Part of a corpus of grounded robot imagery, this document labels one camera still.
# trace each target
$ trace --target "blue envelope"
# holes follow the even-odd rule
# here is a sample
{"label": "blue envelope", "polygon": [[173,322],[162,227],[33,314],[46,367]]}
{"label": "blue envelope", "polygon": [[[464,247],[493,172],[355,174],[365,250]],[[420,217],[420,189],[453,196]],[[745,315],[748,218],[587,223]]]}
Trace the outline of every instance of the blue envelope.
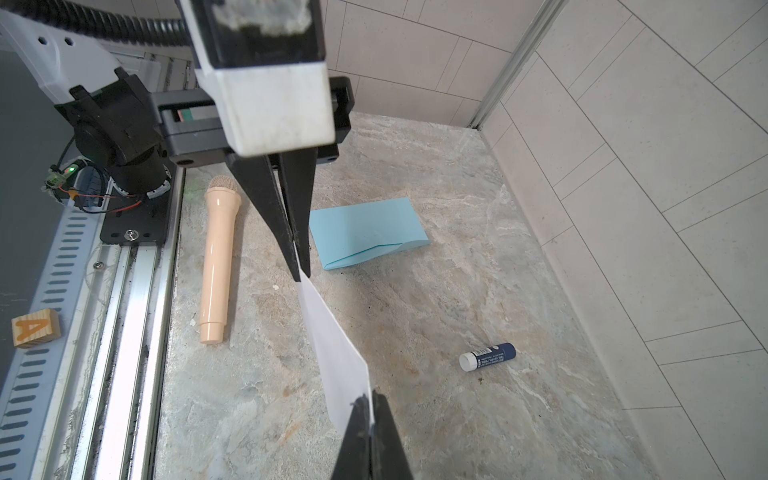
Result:
{"label": "blue envelope", "polygon": [[325,270],[430,243],[408,198],[313,210],[310,230]]}

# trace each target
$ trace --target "white cap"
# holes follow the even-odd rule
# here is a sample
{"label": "white cap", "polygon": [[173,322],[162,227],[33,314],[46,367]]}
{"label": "white cap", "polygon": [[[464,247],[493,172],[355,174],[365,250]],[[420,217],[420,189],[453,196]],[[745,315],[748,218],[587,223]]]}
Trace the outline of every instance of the white cap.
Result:
{"label": "white cap", "polygon": [[472,352],[463,353],[458,358],[458,364],[465,372],[471,372],[478,368],[478,357]]}

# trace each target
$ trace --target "wooden block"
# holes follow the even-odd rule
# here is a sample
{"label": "wooden block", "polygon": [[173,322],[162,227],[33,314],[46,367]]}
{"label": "wooden block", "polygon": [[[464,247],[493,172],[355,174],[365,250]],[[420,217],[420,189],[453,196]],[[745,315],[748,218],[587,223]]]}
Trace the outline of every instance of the wooden block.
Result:
{"label": "wooden block", "polygon": [[61,336],[58,313],[49,308],[17,316],[11,320],[11,325],[13,326],[13,344],[21,349],[50,342]]}

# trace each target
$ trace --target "blue glue stick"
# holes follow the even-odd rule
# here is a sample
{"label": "blue glue stick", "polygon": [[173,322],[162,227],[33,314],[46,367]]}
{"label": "blue glue stick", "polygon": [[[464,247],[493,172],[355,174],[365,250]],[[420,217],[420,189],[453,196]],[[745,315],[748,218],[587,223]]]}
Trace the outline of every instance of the blue glue stick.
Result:
{"label": "blue glue stick", "polygon": [[499,343],[487,349],[463,353],[458,358],[458,364],[462,366],[462,370],[465,372],[471,372],[483,366],[514,359],[515,355],[517,353],[511,343]]}

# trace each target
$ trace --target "beige microphone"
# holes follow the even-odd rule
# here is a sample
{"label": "beige microphone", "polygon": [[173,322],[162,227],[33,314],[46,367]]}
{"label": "beige microphone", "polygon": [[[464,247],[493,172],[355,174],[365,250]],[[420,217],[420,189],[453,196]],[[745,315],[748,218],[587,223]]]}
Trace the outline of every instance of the beige microphone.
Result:
{"label": "beige microphone", "polygon": [[213,345],[224,340],[227,304],[230,299],[232,243],[235,216],[243,203],[237,182],[219,175],[205,193],[208,207],[208,235],[203,264],[203,298],[200,302],[200,343]]}

